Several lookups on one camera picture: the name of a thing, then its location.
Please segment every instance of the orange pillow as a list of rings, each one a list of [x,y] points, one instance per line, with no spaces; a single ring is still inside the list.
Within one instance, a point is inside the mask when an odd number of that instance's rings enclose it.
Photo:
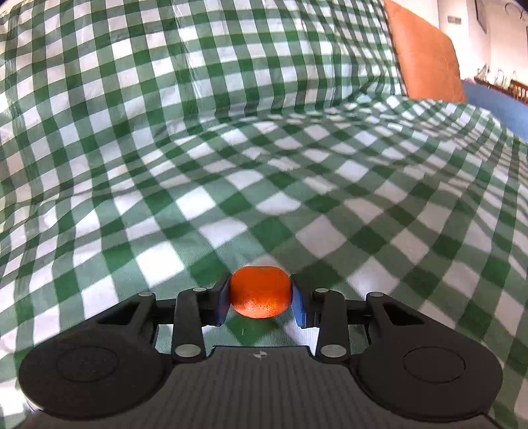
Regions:
[[[465,102],[451,39],[391,0],[385,10],[408,96]]]

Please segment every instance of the green checkered tablecloth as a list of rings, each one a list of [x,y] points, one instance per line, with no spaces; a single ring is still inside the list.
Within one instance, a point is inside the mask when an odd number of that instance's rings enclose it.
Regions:
[[[28,413],[34,344],[246,264],[384,291],[482,342],[504,368],[492,415],[528,426],[527,146],[405,98],[380,0],[35,0],[0,16],[0,52],[4,427]],[[204,331],[209,349],[317,336],[290,312]]]

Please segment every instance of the white wall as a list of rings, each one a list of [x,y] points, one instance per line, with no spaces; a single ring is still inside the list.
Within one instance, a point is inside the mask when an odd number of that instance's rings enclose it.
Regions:
[[[447,22],[448,16],[461,19],[461,24]],[[466,0],[438,0],[439,27],[453,42],[457,53],[460,76],[464,79],[473,68],[470,61],[471,44],[469,42],[469,25]]]
[[[394,0],[438,28],[437,0]]]
[[[528,83],[528,22],[519,20],[519,13],[513,8],[508,10],[509,16],[504,12],[503,6],[490,5],[489,10],[492,75],[495,77],[499,68],[507,76],[511,76],[515,70],[517,79]]]
[[[490,64],[492,61],[492,48],[491,48],[491,30],[490,30],[490,8],[489,3],[483,0],[484,9],[486,12],[486,23],[487,23],[487,34],[477,21],[477,11],[475,8],[475,0],[467,0],[467,13],[468,13],[468,25],[469,25],[469,39],[473,47],[473,62],[475,73],[477,68],[482,67],[484,64]]]
[[[487,34],[477,21],[475,0],[438,0],[439,27],[453,42],[462,79],[472,78],[477,69],[491,63],[491,32],[486,3],[484,8]],[[447,22],[448,16],[460,18],[461,24]]]

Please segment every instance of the logo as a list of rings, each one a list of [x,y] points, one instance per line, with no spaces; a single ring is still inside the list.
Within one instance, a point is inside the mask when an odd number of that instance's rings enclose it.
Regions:
[[[259,350],[257,353],[255,353],[253,356],[255,356],[258,360],[262,360],[264,358],[267,358],[268,357],[268,354],[263,351],[263,350]]]

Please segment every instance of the mandarin orange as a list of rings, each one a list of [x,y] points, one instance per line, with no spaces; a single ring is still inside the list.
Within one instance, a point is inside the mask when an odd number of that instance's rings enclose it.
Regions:
[[[243,267],[231,277],[229,298],[243,316],[270,318],[290,306],[290,278],[276,267]]]

